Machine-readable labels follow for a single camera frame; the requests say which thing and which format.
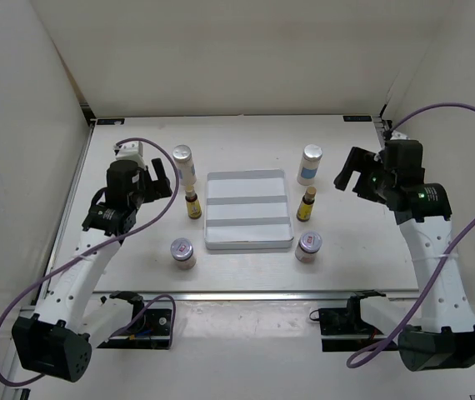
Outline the tall jar silver lid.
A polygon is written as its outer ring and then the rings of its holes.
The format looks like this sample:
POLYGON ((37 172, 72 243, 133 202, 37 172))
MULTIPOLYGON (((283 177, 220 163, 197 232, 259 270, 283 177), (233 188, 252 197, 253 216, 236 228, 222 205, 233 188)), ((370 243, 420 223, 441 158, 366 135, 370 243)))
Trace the tall jar silver lid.
POLYGON ((323 157, 323 150, 316 144, 308 144, 302 150, 302 158, 297 173, 297 182, 303 186, 314 183, 319 164, 323 157))
POLYGON ((185 187, 193 186, 197 177, 191 148, 184 144, 177 145, 172 151, 172 157, 178 170, 180 184, 185 187))

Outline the small yellow bottle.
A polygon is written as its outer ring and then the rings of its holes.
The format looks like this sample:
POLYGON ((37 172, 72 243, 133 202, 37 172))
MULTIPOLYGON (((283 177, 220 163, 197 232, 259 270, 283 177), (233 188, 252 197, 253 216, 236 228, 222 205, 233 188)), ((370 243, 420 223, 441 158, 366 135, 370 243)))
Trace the small yellow bottle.
POLYGON ((317 189, 313 186, 309 186, 302 196, 302 200, 297 209, 297 220, 301 222, 307 222, 311 218, 313 211, 313 204, 315 203, 315 197, 317 189))
POLYGON ((199 219, 202 216, 202 209, 193 185, 185 187, 185 200, 187 204, 187 215, 191 219, 199 219))

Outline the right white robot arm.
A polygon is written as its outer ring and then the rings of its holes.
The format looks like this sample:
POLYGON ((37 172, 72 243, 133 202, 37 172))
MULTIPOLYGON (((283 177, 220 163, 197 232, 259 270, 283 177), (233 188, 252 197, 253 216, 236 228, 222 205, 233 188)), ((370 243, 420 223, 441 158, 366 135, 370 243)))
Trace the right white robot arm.
POLYGON ((394 213, 407 244, 419 296, 408 312, 399 312, 386 297, 352 297, 359 317, 386 334, 346 361, 355 369, 396 343, 404 366, 413 372, 470 368, 475 364, 475 315, 463 288, 453 250, 452 209, 445 188, 426 183, 423 148, 415 142, 388 144, 373 153, 353 147, 334 180, 345 190, 353 173, 353 192, 381 203, 394 213))

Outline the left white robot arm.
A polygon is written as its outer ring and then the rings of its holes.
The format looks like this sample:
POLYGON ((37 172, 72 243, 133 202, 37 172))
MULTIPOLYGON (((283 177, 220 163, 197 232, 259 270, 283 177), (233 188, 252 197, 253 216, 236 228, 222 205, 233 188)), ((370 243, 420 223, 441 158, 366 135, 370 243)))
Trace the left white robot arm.
POLYGON ((135 232, 144 203, 174 200, 170 181, 159 158, 151 161, 154 176, 142 157, 117 157, 107 169, 105 187, 92 198, 72 259, 54 271, 58 278, 31 317, 18 317, 12 339, 22 367, 75 383, 88 368, 93 349, 109 338, 148 330, 147 305, 135 292, 118 291, 100 308, 84 312, 108 263, 135 232))

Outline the short jar left red label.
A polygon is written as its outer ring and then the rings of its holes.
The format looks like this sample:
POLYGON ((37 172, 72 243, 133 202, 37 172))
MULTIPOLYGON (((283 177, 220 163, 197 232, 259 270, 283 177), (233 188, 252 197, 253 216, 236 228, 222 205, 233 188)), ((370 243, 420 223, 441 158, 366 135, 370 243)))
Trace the short jar left red label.
POLYGON ((185 237, 179 237, 172 242, 170 253, 177 267, 182 270, 191 269, 196 264, 194 247, 185 237))

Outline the short jar red label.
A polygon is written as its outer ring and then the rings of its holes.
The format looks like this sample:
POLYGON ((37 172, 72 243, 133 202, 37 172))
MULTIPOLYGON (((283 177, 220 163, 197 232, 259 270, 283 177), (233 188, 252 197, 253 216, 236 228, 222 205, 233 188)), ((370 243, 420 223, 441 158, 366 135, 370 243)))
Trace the short jar red label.
POLYGON ((323 239, 318 232, 304 232, 298 240, 295 257, 301 263, 313 263, 322 245, 323 239))
POLYGON ((182 270, 191 269, 196 264, 194 247, 185 237, 179 237, 172 242, 170 253, 177 267, 182 270))

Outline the short jar right red label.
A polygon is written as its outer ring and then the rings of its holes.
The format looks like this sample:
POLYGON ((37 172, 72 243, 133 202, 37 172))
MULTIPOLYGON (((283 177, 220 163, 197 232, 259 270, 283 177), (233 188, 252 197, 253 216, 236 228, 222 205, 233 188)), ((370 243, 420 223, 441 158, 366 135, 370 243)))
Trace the short jar right red label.
POLYGON ((323 239, 318 232, 304 232, 298 240, 295 257, 301 263, 313 263, 322 245, 323 239))

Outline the white divided tray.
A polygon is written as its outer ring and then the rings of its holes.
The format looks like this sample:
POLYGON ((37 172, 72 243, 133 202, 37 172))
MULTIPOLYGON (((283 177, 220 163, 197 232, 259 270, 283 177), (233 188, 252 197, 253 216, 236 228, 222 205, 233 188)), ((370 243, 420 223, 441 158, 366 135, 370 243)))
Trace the white divided tray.
POLYGON ((282 169, 207 175, 204 241, 208 250, 287 249, 293 239, 288 186, 282 169))

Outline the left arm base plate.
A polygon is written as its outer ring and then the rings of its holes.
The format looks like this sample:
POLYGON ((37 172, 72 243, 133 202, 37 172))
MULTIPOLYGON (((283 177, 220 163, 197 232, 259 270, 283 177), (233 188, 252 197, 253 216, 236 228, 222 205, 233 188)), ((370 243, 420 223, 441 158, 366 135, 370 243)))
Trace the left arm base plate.
POLYGON ((142 295, 128 291, 116 291, 108 297, 101 297, 102 303, 112 299, 131 305, 132 318, 140 312, 142 315, 128 329, 102 342, 97 348, 139 350, 171 348, 177 311, 177 304, 171 295, 160 294, 147 302, 142 295))

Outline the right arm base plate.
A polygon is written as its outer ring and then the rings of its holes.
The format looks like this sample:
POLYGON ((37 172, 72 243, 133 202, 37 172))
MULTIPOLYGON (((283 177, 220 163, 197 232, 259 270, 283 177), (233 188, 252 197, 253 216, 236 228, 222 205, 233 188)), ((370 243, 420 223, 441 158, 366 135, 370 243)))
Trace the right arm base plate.
POLYGON ((355 292, 342 307, 322 307, 309 313, 319 323, 324 353, 356 352, 383 340, 405 310, 378 291, 355 292))

